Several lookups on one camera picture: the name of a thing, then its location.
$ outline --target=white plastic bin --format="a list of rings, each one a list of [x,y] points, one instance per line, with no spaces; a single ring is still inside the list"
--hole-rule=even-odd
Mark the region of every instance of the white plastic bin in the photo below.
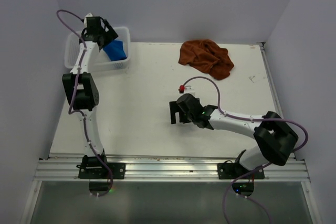
[[[123,49],[126,54],[125,60],[117,60],[111,61],[104,50],[100,50],[97,58],[95,59],[95,63],[92,67],[93,72],[97,71],[106,71],[113,69],[122,69],[126,68],[130,58],[131,58],[131,36],[127,27],[115,27],[113,28],[115,32],[119,35],[116,40],[122,41]],[[69,34],[65,47],[65,55],[64,55],[64,65],[66,68],[72,69],[76,63],[77,57],[79,54],[79,43],[78,37],[71,33]]]

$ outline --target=crumpled brown towel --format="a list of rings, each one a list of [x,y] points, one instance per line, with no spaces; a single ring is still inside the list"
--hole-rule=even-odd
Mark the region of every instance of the crumpled brown towel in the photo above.
[[[182,44],[179,64],[196,68],[210,74],[217,80],[223,80],[230,75],[235,66],[226,48],[220,48],[209,39],[190,40]]]

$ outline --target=cable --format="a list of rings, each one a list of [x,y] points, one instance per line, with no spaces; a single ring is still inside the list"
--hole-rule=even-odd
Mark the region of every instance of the cable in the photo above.
[[[220,93],[220,90],[219,90],[217,84],[216,84],[213,80],[211,80],[210,78],[208,78],[208,77],[204,77],[204,76],[196,76],[196,77],[192,77],[192,78],[186,80],[186,81],[184,82],[183,86],[185,86],[188,82],[190,82],[191,80],[194,80],[194,79],[205,79],[205,80],[208,80],[209,82],[211,82],[211,83],[215,86],[215,88],[216,88],[216,90],[217,90],[217,96],[218,96],[217,106],[218,106],[218,110],[220,111],[220,113],[226,115],[226,116],[229,117],[229,118],[233,118],[233,119],[237,119],[237,120],[243,120],[243,121],[251,121],[251,118],[243,118],[243,117],[240,117],[240,116],[230,115],[230,114],[228,114],[228,113],[225,113],[225,112],[220,108],[220,107],[221,107],[221,95],[220,95],[221,93]],[[286,122],[286,123],[294,124],[294,125],[296,125],[297,127],[301,128],[302,131],[304,132],[304,139],[305,139],[305,140],[302,142],[301,145],[299,145],[297,148],[295,148],[295,149],[293,150],[293,152],[300,150],[300,149],[303,148],[303,147],[306,145],[306,143],[308,142],[308,137],[309,137],[309,136],[308,136],[308,131],[307,131],[301,124],[299,124],[299,123],[297,123],[297,122],[294,122],[294,121],[292,121],[292,120],[287,120],[287,119],[282,119],[282,118],[260,118],[260,119],[253,119],[253,121],[255,121],[255,122]],[[226,205],[225,205],[225,202],[226,202],[226,197],[227,197],[227,194],[228,194],[228,192],[229,192],[231,186],[232,186],[236,181],[238,181],[239,179],[242,179],[242,178],[245,178],[245,177],[247,177],[247,176],[249,176],[249,175],[252,175],[252,174],[254,174],[255,172],[257,172],[258,170],[260,170],[260,169],[264,169],[265,167],[269,166],[270,164],[271,164],[271,163],[268,163],[268,164],[263,165],[263,166],[261,166],[261,167],[257,167],[257,168],[255,168],[254,170],[251,170],[251,171],[247,172],[246,174],[243,174],[243,175],[239,176],[238,178],[234,179],[232,182],[230,182],[230,185],[227,187],[227,189],[226,189],[225,192],[224,192],[224,195],[223,195],[223,201],[222,201],[223,214],[224,214],[225,220],[227,221],[228,224],[230,224],[231,222],[230,222],[230,220],[228,219],[228,216],[227,216],[227,213],[226,213]],[[254,200],[254,199],[252,199],[252,198],[247,198],[247,199],[249,199],[250,201],[252,201],[252,202],[256,203],[257,205],[259,205],[259,206],[265,211],[265,213],[267,214],[267,217],[268,217],[268,219],[269,219],[269,223],[272,223],[272,218],[271,218],[269,212],[267,211],[267,209],[266,209],[262,204],[260,204],[259,202],[257,202],[256,200]]]
[[[112,188],[113,186],[113,174],[112,174],[112,171],[111,169],[107,166],[107,164],[105,164],[105,162],[99,157],[98,153],[96,152],[96,150],[93,148],[92,144],[91,144],[91,141],[89,139],[89,136],[88,136],[88,131],[87,131],[87,126],[86,126],[86,118],[85,118],[85,114],[81,111],[81,110],[72,110],[73,107],[74,107],[74,102],[75,102],[75,97],[76,97],[76,93],[77,93],[77,86],[78,86],[78,79],[79,79],[79,75],[80,75],[80,70],[81,70],[81,65],[82,65],[82,61],[83,61],[83,58],[84,58],[84,55],[87,51],[87,45],[85,43],[85,41],[83,40],[83,38],[78,34],[76,33],[75,30],[73,30],[70,26],[68,26],[62,19],[61,17],[59,16],[59,13],[68,13],[68,14],[71,14],[72,16],[78,18],[80,21],[84,21],[84,19],[81,19],[79,16],[77,16],[76,14],[68,11],[68,10],[64,10],[64,9],[60,9],[56,12],[56,16],[57,18],[59,19],[59,21],[65,26],[67,27],[72,33],[74,33],[79,39],[80,41],[83,43],[83,46],[84,46],[84,50],[79,58],[79,62],[78,62],[78,68],[77,68],[77,74],[76,74],[76,77],[75,77],[75,85],[74,85],[74,91],[72,93],[72,97],[71,97],[71,102],[70,102],[70,106],[69,106],[69,110],[68,110],[68,113],[69,115],[71,114],[74,114],[76,112],[80,113],[82,116],[83,116],[83,126],[84,126],[84,135],[85,135],[85,138],[86,138],[86,141],[88,142],[89,146],[90,146],[90,149],[92,150],[92,152],[94,153],[94,155],[96,156],[97,160],[102,164],[102,166],[108,171],[108,175],[110,177],[110,184],[108,186],[108,190],[106,190],[105,192],[103,192],[102,194],[99,194],[97,193],[97,197],[101,197],[101,196],[104,196],[106,195],[110,189]]]

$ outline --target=white table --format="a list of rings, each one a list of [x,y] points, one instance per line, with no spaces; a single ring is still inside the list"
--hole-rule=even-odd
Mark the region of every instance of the white table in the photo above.
[[[275,111],[259,46],[220,45],[229,50],[235,68],[216,81],[222,108],[245,114]],[[256,142],[227,132],[170,123],[169,102],[179,97],[180,84],[193,76],[207,76],[179,65],[181,44],[132,43],[127,69],[93,73],[100,94],[97,120],[108,155],[236,157]],[[217,103],[215,88],[206,80],[190,83],[202,105]],[[65,102],[50,155],[82,154],[83,136],[76,115]]]

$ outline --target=blue cloth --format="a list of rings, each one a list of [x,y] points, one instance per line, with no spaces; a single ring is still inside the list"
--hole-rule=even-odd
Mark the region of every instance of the blue cloth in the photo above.
[[[114,40],[103,48],[104,52],[110,58],[111,61],[125,60],[126,54],[122,47],[122,41]]]

